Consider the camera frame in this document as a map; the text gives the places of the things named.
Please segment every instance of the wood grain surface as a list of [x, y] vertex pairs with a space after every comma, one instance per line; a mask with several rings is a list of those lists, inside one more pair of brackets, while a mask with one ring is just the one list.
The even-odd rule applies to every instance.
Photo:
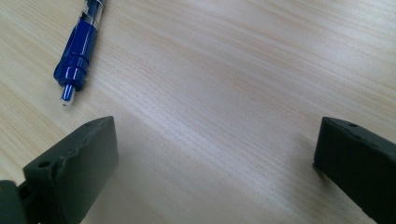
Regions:
[[0, 179], [112, 115], [84, 224], [374, 223], [313, 168], [321, 118], [396, 142], [393, 0], [107, 0], [84, 91], [52, 74], [82, 0], [0, 1]]

